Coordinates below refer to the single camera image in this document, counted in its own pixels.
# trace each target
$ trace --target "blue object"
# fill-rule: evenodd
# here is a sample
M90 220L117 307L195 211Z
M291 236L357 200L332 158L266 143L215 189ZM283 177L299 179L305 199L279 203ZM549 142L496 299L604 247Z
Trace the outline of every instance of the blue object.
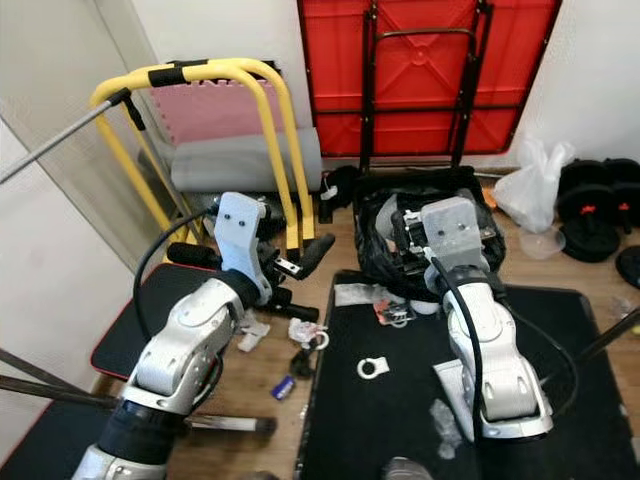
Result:
M291 390L295 386L296 381L291 375L287 375L284 379L271 390L271 396L276 400L284 400L289 396Z

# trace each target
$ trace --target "black mat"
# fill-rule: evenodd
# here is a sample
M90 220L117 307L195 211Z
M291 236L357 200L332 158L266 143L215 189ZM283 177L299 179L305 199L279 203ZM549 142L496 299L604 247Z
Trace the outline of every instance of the black mat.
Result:
M335 283L366 281L340 273ZM573 354L597 331L588 301L578 292L509 288L513 307L537 322ZM454 460L438 454L440 437L429 413L436 398L445 400L432 365L451 360L446 321L437 316L410 322L403 329L381 327L370 305L327 310L331 342L319 356L309 412L300 447L297 477L314 479L378 479L393 456L412 458L426 466L435 480L474 480L475 450L464 443ZM518 328L518 346L540 376L555 371L561 360L525 326ZM391 372L373 381L356 374L358 361L386 356ZM503 478L568 480L630 480L638 478L631 431L620 409L620 396L606 354L581 372L575 407L560 418L544 440L525 445L523 471ZM566 398L562 381L546 388L552 405ZM535 455L543 448L558 473L536 473ZM490 462L508 461L491 453Z
M211 278L210 270L171 263L160 264L142 284L140 299L151 335L167 324L171 308ZM132 302L129 302L100 340L91 355L91 365L100 372L126 379L133 371L147 342Z
M52 402L0 469L2 480L71 478L109 419L95 407Z

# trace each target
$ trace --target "wooden floor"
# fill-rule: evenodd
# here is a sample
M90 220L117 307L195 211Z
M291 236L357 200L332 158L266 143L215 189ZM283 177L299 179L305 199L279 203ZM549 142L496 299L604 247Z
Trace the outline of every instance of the wooden floor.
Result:
M536 261L522 252L518 231L505 216L496 214L507 238L507 258L501 270L503 281L520 285L553 286L576 289L591 301L600 329L611 326L614 297L640 303L640 291L625 284L611 261L590 265L563 254ZM324 318L329 288L334 273L357 269L351 210L336 213L332 225L320 225L319 233L332 232L336 244L316 273L306 281L288 281L294 302L315 306ZM640 232L623 239L623 245L640 244ZM234 345L225 356L225 371L215 395L201 408L203 413L241 416L273 416L279 426L270 438L256 434L192 434L175 450L170 463L170 478L236 479L247 472L268 470L281 479L290 479L298 451L303 415L309 398L310 382L299 381L292 394L278 402L270 390L287 374L289 361L297 352L287 338L288 321L263 317L271 331L251 353ZM630 422L640 435L640 337L627 334L609 349Z

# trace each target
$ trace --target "black weight plate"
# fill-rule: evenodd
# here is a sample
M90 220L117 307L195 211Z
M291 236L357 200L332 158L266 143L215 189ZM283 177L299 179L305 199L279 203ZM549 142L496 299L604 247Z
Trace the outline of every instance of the black weight plate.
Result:
M558 197L556 208L562 221L582 215L585 207L598 218L608 222L615 222L618 204L611 187L603 185L582 185L575 187Z
M614 181L640 182L640 163L629 158L607 158L604 166Z
M621 251L616 257L616 269L627 283L640 288L640 245Z
M567 241L563 252L582 262L602 262L620 247L616 229L597 218L576 217L560 227L560 231Z
M629 221L636 226L640 226L640 182L616 182L612 188L616 196L618 209L624 208Z
M595 184L610 185L613 177L602 162L596 160L574 160L562 169L558 193L565 194L578 186Z

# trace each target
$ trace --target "white clip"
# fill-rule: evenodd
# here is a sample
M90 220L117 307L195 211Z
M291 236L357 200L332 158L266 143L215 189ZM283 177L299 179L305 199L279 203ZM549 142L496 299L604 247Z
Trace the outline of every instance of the white clip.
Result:
M364 365L365 363L371 363L373 365L373 372L364 373ZM365 380L371 380L376 378L378 375L383 373L387 373L389 371L389 364L387 363L386 357L380 358L363 358L358 362L358 375L360 378L364 378Z

